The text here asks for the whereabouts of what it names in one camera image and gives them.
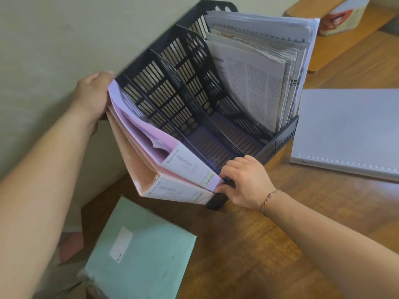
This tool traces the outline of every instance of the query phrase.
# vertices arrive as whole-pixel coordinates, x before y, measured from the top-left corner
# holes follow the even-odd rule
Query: mint green box file
[[[84,275],[111,299],[174,299],[196,236],[122,197]]]

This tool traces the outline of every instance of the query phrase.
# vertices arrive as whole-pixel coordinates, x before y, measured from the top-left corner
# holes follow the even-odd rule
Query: white label
[[[143,196],[204,205],[212,198],[213,193],[171,176],[161,176]]]
[[[132,237],[133,233],[124,226],[119,231],[118,237],[115,240],[111,251],[109,251],[109,256],[111,256],[117,263],[121,263],[123,255],[125,254]]]
[[[182,143],[179,143],[173,149],[161,166],[210,191],[214,191],[216,186],[223,182],[215,172]]]

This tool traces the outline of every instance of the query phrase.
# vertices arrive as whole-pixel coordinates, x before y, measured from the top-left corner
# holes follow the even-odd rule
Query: right arm
[[[222,168],[221,185],[233,203],[262,210],[275,190],[264,167],[253,157],[237,157]],[[264,215],[279,226],[347,298],[398,298],[399,255],[366,236],[302,205],[283,192],[265,204]]]

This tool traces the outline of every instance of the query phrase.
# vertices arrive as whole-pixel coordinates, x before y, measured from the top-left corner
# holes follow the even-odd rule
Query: braided bracelet
[[[265,214],[263,213],[263,210],[265,209],[266,202],[273,196],[274,193],[279,192],[279,191],[281,192],[281,190],[275,190],[275,191],[273,191],[272,193],[270,193],[270,194],[266,197],[265,202],[263,203],[263,206],[262,206],[262,214],[263,214],[263,215],[265,215]]]

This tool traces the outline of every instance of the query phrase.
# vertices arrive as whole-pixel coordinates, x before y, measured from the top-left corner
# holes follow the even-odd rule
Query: white binder
[[[399,89],[303,90],[291,162],[399,181]]]

